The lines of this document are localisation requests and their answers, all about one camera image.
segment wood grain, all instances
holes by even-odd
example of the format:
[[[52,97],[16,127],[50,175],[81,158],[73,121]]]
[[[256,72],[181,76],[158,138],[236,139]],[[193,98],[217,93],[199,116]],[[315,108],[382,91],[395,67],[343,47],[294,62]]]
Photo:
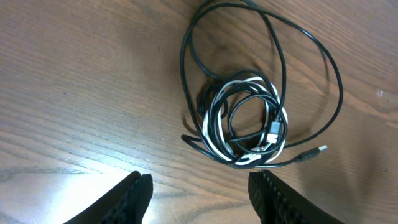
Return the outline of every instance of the wood grain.
[[[272,171],[346,223],[397,223],[398,4],[256,2],[319,38],[345,88],[336,123],[281,160],[322,144],[330,150]],[[191,122],[179,50],[200,3],[0,1],[0,223],[64,222],[133,170],[154,178],[144,223],[259,223],[249,170],[217,164],[180,140],[183,120]],[[338,91],[318,49],[272,22],[287,57],[293,141],[327,122]],[[280,87],[280,62],[255,13],[212,12],[194,42],[211,69],[260,68]],[[191,59],[187,71],[195,94],[205,77]],[[239,110],[234,125],[249,128],[258,107]]]

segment wooden surface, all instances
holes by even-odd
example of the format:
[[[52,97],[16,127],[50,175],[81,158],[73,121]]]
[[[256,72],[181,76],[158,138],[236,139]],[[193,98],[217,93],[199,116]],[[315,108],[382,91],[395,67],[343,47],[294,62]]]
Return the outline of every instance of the wooden surface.
[[[336,123],[280,160],[329,150],[272,171],[346,223],[397,223],[397,1],[256,2],[318,37],[345,88]],[[133,170],[154,178],[144,223],[259,223],[250,170],[217,164],[180,139],[183,120],[192,122],[179,50],[200,3],[0,1],[0,223],[64,222]],[[293,141],[327,122],[336,80],[308,39],[272,22],[287,57]],[[280,62],[258,15],[212,12],[194,42],[213,70],[260,68],[280,87]],[[187,71],[195,94],[205,78],[191,58]],[[249,121],[259,120],[259,105],[239,110],[237,129],[257,125]]]

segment white cable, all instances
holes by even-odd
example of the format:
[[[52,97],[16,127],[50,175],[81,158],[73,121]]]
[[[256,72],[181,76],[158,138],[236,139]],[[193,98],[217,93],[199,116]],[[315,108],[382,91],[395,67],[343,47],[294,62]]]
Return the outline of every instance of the white cable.
[[[269,92],[264,86],[260,85],[259,83],[253,82],[253,81],[264,81],[264,80],[261,77],[251,77],[251,78],[247,78],[245,80],[233,80],[233,81],[230,81],[230,82],[228,82],[227,84],[225,84],[222,87],[222,89],[213,98],[213,101],[211,103],[212,104],[217,103],[222,98],[222,96],[226,92],[227,88],[229,88],[233,84],[238,84],[238,83],[250,83],[250,84],[258,86],[263,91]],[[271,86],[272,86],[272,92],[276,96],[277,102],[280,103],[280,99],[279,99],[279,95],[278,95],[276,87],[273,84],[271,84]],[[269,122],[268,121],[269,105],[266,102],[265,102],[265,107],[266,107],[266,109],[265,109],[266,120],[264,121],[264,127],[266,127],[268,125],[268,122]],[[218,156],[220,159],[223,159],[223,160],[226,160],[226,161],[231,161],[231,159],[228,156],[224,155],[224,153],[222,153],[220,150],[217,149],[217,147],[213,144],[213,142],[211,141],[211,138],[209,137],[209,134],[208,134],[208,113],[209,113],[209,111],[206,111],[206,114],[205,114],[205,116],[203,118],[202,133],[206,137],[206,140],[209,142],[209,146],[211,147],[211,149],[216,152],[215,156]],[[282,116],[285,118],[286,123],[287,123],[287,113],[286,113],[286,110],[284,108],[282,108]],[[216,125],[216,128],[218,129],[218,132],[220,134],[221,143],[226,148],[226,150],[233,156],[234,153],[233,153],[233,150],[232,150],[231,146],[227,142],[225,142],[225,139],[224,139],[224,132],[223,132],[222,124],[221,124],[221,108],[217,112],[217,125]],[[257,146],[254,149],[251,149],[251,150],[254,150],[254,151],[266,151],[272,145],[272,143],[267,143],[265,146],[261,146],[261,142],[263,142],[265,135],[266,135],[265,133],[261,134],[260,140],[259,140]],[[266,161],[266,163],[271,162],[274,159],[277,159],[282,154],[284,146],[285,146],[285,140],[280,145],[280,148],[277,151],[277,154],[274,157],[268,159]],[[249,164],[249,163],[251,163],[253,161],[256,161],[256,160],[258,160],[260,158],[261,158],[260,154],[245,154],[245,155],[243,155],[243,157],[241,159],[248,159],[248,160],[246,160],[244,162],[236,162],[235,164],[236,165],[246,165],[246,164]]]

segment usb connector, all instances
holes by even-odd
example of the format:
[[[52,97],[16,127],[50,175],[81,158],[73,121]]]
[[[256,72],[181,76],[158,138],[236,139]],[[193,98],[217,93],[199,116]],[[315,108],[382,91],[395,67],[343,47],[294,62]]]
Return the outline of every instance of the usb connector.
[[[267,142],[275,144],[278,141],[280,131],[280,122],[273,121],[268,130]]]
[[[319,155],[319,153],[325,151],[328,149],[328,146],[320,146],[320,147],[316,147],[313,149],[310,149],[308,151],[305,151],[303,153],[300,153],[298,156],[294,157],[296,162],[303,162],[306,161],[307,159],[311,159],[317,155]]]

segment coiled cable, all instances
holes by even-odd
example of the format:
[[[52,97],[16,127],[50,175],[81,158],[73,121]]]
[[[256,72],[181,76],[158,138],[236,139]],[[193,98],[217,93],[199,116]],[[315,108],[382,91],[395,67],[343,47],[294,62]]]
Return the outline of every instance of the coiled cable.
[[[191,20],[189,28],[185,33],[183,38],[181,53],[180,53],[180,74],[182,86],[187,100],[188,109],[192,117],[193,124],[200,135],[200,138],[195,138],[192,136],[182,135],[181,138],[192,148],[203,153],[209,158],[226,164],[237,169],[251,169],[251,168],[271,168],[271,167],[281,167],[286,166],[293,162],[301,162],[306,159],[312,158],[318,155],[320,152],[325,150],[326,146],[321,146],[315,149],[311,149],[307,152],[303,152],[298,156],[294,157],[285,162],[273,163],[270,162],[276,159],[285,148],[296,146],[305,143],[319,134],[324,132],[337,118],[340,112],[341,106],[343,104],[343,84],[341,81],[340,73],[338,71],[337,65],[330,55],[329,51],[309,32],[301,28],[297,24],[285,19],[277,14],[269,12],[256,6],[250,0],[242,0],[246,4],[238,3],[219,3],[206,8],[214,0],[209,0],[203,3]],[[250,11],[256,11],[260,14],[263,21],[265,22],[271,37],[277,48],[280,62],[282,65],[282,91],[279,96],[276,87],[269,81],[269,79],[258,70],[241,70],[238,71],[228,78],[222,78],[219,74],[212,72],[208,69],[199,59],[195,52],[195,48],[192,42],[192,33],[198,21],[207,15],[209,12],[222,7],[233,7],[242,8]],[[315,134],[288,145],[285,145],[287,136],[287,113],[284,109],[285,95],[286,95],[286,61],[284,58],[284,53],[282,46],[279,43],[277,35],[274,28],[267,16],[274,17],[287,25],[299,30],[307,37],[309,37],[318,48],[325,53],[328,57],[334,71],[336,74],[338,89],[339,89],[339,100],[336,110],[324,127],[322,127]],[[210,85],[203,91],[203,94],[199,97],[197,101],[197,108],[195,109],[192,101],[191,94],[189,92],[186,74],[185,74],[185,52],[186,48],[189,46],[192,53],[193,59],[199,65],[199,67],[204,71],[204,73],[211,77],[214,81],[214,85]],[[248,94],[245,98],[240,100],[232,108],[228,106],[228,97],[245,92]],[[233,127],[232,120],[236,110],[245,102],[253,98],[260,98],[264,102],[264,124],[259,131],[255,133],[247,134],[245,136],[237,136]],[[197,118],[196,112],[201,116],[203,121],[201,125],[199,124],[199,119]],[[221,120],[228,117],[228,133],[229,136],[226,138],[224,136],[224,131],[221,125]],[[249,142],[256,140],[257,144],[252,147],[246,148],[243,143],[249,145]],[[200,147],[195,142],[202,142],[206,149]],[[241,152],[235,153],[233,147],[240,149]]]

